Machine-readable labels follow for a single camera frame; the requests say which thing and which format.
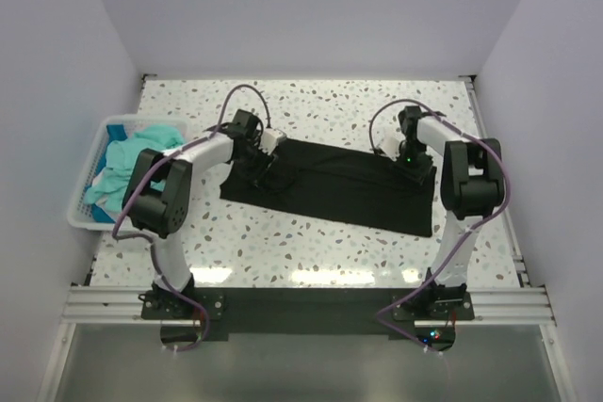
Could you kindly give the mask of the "black t shirt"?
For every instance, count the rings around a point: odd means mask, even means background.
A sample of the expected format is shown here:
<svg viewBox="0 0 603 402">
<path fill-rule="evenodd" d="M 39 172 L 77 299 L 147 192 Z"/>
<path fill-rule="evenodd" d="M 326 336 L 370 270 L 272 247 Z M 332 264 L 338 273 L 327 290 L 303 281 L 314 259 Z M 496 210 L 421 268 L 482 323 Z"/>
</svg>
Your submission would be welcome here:
<svg viewBox="0 0 603 402">
<path fill-rule="evenodd" d="M 390 159 L 288 139 L 265 169 L 241 159 L 220 197 L 271 210 L 419 237 L 432 236 L 432 170 L 416 183 Z"/>
</svg>

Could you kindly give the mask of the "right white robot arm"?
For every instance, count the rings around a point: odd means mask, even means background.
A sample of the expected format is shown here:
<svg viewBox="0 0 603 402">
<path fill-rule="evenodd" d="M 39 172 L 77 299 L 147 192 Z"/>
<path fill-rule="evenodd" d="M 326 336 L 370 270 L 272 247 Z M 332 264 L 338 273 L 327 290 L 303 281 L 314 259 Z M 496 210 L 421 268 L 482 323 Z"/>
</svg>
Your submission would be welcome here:
<svg viewBox="0 0 603 402">
<path fill-rule="evenodd" d="M 453 308 L 450 293 L 459 296 L 466 289 L 482 226 L 505 207 L 500 143 L 470 137 L 418 106 L 404 108 L 399 124 L 404 140 L 397 146 L 395 165 L 404 177 L 423 184 L 435 172 L 428 151 L 442 157 L 440 200 L 446 210 L 445 226 L 419 298 L 421 312 L 439 320 Z"/>
</svg>

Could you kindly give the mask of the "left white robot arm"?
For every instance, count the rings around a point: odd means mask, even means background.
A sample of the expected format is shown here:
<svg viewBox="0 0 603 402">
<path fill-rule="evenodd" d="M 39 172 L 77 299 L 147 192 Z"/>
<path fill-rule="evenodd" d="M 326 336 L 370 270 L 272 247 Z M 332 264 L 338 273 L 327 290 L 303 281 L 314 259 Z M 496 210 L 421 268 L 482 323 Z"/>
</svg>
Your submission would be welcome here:
<svg viewBox="0 0 603 402">
<path fill-rule="evenodd" d="M 112 235 L 117 240 L 142 238 L 149 243 L 154 287 L 166 292 L 161 306 L 172 318 L 185 319 L 195 308 L 190 292 L 193 275 L 180 239 L 193 176 L 222 164 L 240 164 L 256 182 L 285 140 L 284 132 L 238 110 L 231 121 L 209 128 L 184 145 L 139 153 Z"/>
</svg>

